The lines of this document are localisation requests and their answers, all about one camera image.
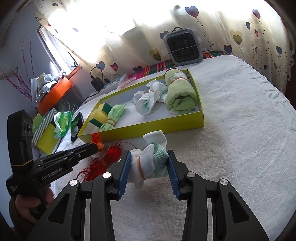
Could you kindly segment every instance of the window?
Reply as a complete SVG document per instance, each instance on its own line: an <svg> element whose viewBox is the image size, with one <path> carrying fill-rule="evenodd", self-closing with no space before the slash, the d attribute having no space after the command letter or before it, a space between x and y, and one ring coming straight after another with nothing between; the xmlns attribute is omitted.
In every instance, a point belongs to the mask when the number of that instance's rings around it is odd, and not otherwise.
<svg viewBox="0 0 296 241"><path fill-rule="evenodd" d="M64 70L68 75L79 65L76 57L45 27L40 25L37 33L58 71Z"/></svg>

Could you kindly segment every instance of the hand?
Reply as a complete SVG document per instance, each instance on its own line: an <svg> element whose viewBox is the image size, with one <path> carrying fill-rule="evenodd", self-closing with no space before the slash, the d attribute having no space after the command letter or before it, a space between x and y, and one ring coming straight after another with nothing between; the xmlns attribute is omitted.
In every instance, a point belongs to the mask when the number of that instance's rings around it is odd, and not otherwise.
<svg viewBox="0 0 296 241"><path fill-rule="evenodd" d="M46 208L48 208L48 206L54 200L54 194L50 189L50 186L51 184L46 185L46 188L47 188L47 191L45 194L45 199L47 201ZM22 218L28 220L31 223L36 224L37 220L33 217L29 208L37 207L40 205L40 203L41 203L40 199L36 197L17 195L15 199L15 208Z"/></svg>

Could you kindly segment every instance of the smartphone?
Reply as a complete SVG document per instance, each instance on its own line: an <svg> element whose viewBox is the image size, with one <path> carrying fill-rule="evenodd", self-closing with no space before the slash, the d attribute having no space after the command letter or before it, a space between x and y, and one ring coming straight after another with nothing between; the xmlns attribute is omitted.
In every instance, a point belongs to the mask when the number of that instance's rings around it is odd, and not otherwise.
<svg viewBox="0 0 296 241"><path fill-rule="evenodd" d="M72 120L71 128L71 141L74 142L77 139L77 135L84 124L82 113L79 112L78 115Z"/></svg>

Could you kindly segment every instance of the yellow sponge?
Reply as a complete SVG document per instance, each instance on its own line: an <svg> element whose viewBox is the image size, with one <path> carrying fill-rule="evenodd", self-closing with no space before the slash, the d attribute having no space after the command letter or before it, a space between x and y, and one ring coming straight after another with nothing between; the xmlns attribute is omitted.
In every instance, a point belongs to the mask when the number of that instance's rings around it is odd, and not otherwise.
<svg viewBox="0 0 296 241"><path fill-rule="evenodd" d="M100 128L107 121L111 109L112 107L107 103L99 105L97 109L90 113L89 122Z"/></svg>

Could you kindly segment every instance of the blue gripper pad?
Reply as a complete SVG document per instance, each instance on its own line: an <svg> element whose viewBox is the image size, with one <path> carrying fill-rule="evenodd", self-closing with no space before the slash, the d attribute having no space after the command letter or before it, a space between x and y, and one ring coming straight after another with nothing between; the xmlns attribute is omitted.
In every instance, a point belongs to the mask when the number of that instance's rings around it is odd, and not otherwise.
<svg viewBox="0 0 296 241"><path fill-rule="evenodd" d="M168 175L170 177L170 184L172 185L173 193L176 196L176 198L179 199L181 195L180 189L179 189L179 179L169 153L168 153L168 161L166 166L168 169Z"/></svg>
<svg viewBox="0 0 296 241"><path fill-rule="evenodd" d="M118 191L118 198L121 199L121 197L124 195L124 192L126 190L126 184L128 182L128 174L131 168L131 152L129 151L126 159L124 161L124 165L122 167L122 171L119 178L119 191Z"/></svg>

